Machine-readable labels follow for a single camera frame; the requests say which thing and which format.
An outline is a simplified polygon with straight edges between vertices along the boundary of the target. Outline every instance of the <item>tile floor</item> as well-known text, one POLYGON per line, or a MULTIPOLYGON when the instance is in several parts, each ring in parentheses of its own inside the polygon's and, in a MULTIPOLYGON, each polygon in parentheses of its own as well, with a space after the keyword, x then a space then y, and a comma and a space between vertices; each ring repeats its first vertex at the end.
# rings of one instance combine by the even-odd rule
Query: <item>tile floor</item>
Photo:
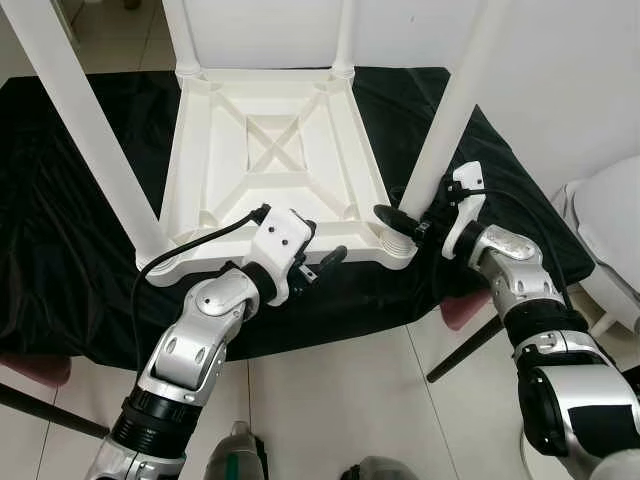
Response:
MULTIPOLYGON (((175 66, 158 0, 143 0, 133 12, 119 0, 85 4, 73 27, 87 73, 175 66)), ((19 54, 9 60, 13 74, 31 73, 19 54)), ((598 318, 601 312, 584 292, 574 289, 572 297, 588 317, 598 318)), ((191 439, 181 479, 200 480, 217 441, 243 419, 266 441, 276 480, 337 479, 365 455, 402 460, 421 480, 527 480, 515 369, 504 333, 437 383, 424 380, 493 313, 488 304, 452 332, 435 310, 406 327, 227 364, 191 439)), ((612 328, 601 343, 623 368, 640 363, 638 343, 622 328, 612 328)), ((77 358, 70 382, 57 391, 2 367, 0 381, 110 426, 133 374, 77 358)), ((0 448, 3 478, 83 478, 99 445, 6 407, 0 407, 0 425, 11 434, 0 448)))

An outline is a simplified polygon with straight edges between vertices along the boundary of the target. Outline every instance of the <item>black tablecloth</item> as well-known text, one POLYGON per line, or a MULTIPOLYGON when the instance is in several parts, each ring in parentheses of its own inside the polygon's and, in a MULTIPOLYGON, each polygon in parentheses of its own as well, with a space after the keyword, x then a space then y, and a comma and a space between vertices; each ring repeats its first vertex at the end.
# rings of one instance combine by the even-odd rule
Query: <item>black tablecloth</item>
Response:
MULTIPOLYGON (((89 79, 159 214, 180 95, 173 73, 89 79)), ((394 204, 447 79, 442 68, 357 69, 355 98, 394 204)), ((0 350, 82 354, 134 368, 128 303, 137 273, 133 247, 37 78, 14 78, 0 89, 0 132, 0 350)), ((544 220, 568 282, 591 272, 589 256, 478 108, 450 168, 474 160, 481 162, 488 188, 517 194, 544 220)), ((526 215, 500 198, 487 199, 480 220, 527 235, 547 253, 526 215)), ((402 271, 370 262, 338 269, 331 281, 285 306, 262 309, 231 343, 229 358, 406 324, 445 295, 482 286, 468 269, 443 260, 433 240, 402 271)), ((186 290, 202 277, 192 275, 165 289, 143 289, 145 355, 179 314, 186 290)))

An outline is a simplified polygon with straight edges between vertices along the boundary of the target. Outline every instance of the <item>black table leg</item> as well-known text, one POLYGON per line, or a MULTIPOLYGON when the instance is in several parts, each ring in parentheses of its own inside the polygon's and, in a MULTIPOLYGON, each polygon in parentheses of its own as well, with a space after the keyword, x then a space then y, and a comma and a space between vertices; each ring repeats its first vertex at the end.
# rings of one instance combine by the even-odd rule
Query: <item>black table leg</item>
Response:
POLYGON ((445 373, 458 365, 462 360, 491 340, 503 328, 502 320, 500 320, 500 317, 496 315, 480 330, 474 333, 466 342, 460 345, 451 355, 427 373, 427 381, 429 383, 433 383, 438 380, 445 373))
POLYGON ((77 432, 86 433, 96 438, 104 438, 109 433, 107 427, 91 422, 86 418, 62 410, 47 402, 43 402, 19 390, 7 387, 0 383, 0 404, 6 405, 21 412, 28 413, 49 420, 63 427, 71 428, 77 432))

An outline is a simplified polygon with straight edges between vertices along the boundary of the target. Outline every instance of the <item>black cable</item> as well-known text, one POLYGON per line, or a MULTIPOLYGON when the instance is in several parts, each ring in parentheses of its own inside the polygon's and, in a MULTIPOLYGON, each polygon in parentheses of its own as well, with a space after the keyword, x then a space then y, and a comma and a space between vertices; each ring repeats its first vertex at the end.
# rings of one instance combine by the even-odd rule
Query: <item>black cable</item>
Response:
POLYGON ((264 217, 268 212, 269 207, 263 205, 257 210, 252 210, 251 213, 241 218, 235 223, 228 225, 226 227, 221 228, 220 230, 216 230, 215 232, 208 233, 207 235, 203 235, 200 238, 192 240, 190 242, 185 243, 184 245, 180 245, 168 252, 163 253, 162 255, 154 258, 149 263, 147 263, 140 273, 136 276, 135 281, 133 282, 133 287, 131 288, 131 297, 130 297, 130 309, 131 309, 131 327, 133 329, 133 341, 136 347, 136 371, 138 373, 137 378, 140 377, 142 373, 142 350, 140 348, 140 337, 138 335, 138 293, 140 291, 140 285, 142 285, 142 281, 147 277, 149 272, 160 265, 162 262, 166 262, 170 258, 175 257, 176 255, 180 255, 181 253, 186 252, 192 248, 195 248, 203 243, 209 242, 211 240, 215 240, 216 238, 222 237, 227 233, 231 233, 234 230, 237 230, 245 223, 249 223, 251 220, 255 220, 257 223, 262 222, 264 217))
POLYGON ((534 223, 534 225, 536 226, 536 229, 538 230, 538 232, 540 233, 540 236, 542 237, 542 239, 544 240, 545 245, 547 246, 547 250, 549 251, 549 254, 551 255, 551 261, 553 263, 553 267, 555 269, 555 273, 556 273, 556 279, 558 281, 558 289, 560 290, 560 293, 562 294, 562 298, 564 300, 564 303, 566 305, 566 307, 569 310, 573 310, 573 305, 571 303, 571 298, 569 298, 569 293, 567 292, 567 283, 566 280, 564 278, 564 273, 562 272, 562 267, 560 266, 560 261, 558 260, 558 255, 556 254, 556 250, 553 246, 553 243, 551 242, 551 238, 549 237, 549 234, 547 233, 547 230, 544 228, 544 225, 542 224, 542 222, 540 221, 540 219, 538 218, 538 216, 533 213, 529 207, 527 207, 524 202, 522 202, 518 197, 516 197, 515 195, 509 193, 509 192, 505 192, 504 190, 496 190, 493 188, 483 188, 480 190, 463 190, 462 192, 460 192, 463 196, 468 197, 471 195, 500 195, 502 197, 508 198, 509 200, 511 200, 513 203, 515 203, 516 205, 518 205, 522 210, 524 210, 527 215, 529 215, 529 218, 531 218, 531 221, 534 223))

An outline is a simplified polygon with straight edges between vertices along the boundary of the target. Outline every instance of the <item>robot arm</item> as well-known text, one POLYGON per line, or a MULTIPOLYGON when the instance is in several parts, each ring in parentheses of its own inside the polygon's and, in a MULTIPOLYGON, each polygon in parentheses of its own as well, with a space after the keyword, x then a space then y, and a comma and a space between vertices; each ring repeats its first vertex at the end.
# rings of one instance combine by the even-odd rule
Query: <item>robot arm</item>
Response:
POLYGON ((588 480, 607 457, 640 448, 638 398, 587 333, 584 319, 566 307, 538 246, 476 221, 484 195, 464 193, 484 188, 479 163, 460 167, 453 180, 449 192, 458 215, 452 227, 435 220, 419 224, 390 207, 378 206, 376 213, 417 242, 441 229, 442 255, 459 256, 487 280, 514 347, 527 439, 540 453, 558 457, 573 478, 588 480))
MULTIPOLYGON (((87 480, 174 480, 185 448, 220 375, 227 345, 260 305, 289 296, 288 277, 316 275, 304 264, 312 222, 291 210, 269 209, 242 266, 202 281, 186 295, 122 406, 87 480)), ((344 258, 344 247, 332 260, 344 258)))

